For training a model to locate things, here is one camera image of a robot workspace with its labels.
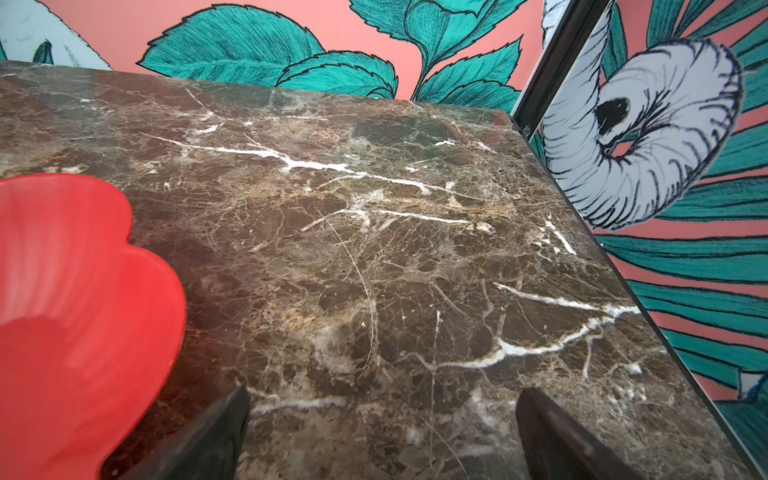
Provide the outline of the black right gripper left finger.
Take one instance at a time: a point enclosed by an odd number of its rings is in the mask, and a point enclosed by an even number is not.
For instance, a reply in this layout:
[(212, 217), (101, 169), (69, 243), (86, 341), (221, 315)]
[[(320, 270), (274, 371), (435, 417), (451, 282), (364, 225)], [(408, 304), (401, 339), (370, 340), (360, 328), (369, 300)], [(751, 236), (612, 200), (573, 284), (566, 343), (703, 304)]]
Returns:
[(239, 386), (167, 438), (125, 479), (233, 479), (249, 425), (251, 399)]

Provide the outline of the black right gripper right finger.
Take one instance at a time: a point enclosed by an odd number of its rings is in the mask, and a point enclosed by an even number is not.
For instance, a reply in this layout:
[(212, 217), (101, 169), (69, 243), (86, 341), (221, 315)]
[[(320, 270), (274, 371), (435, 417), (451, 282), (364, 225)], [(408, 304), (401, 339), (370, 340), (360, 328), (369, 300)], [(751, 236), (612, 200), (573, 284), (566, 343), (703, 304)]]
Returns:
[(515, 415), (531, 478), (643, 479), (543, 391), (523, 389)]

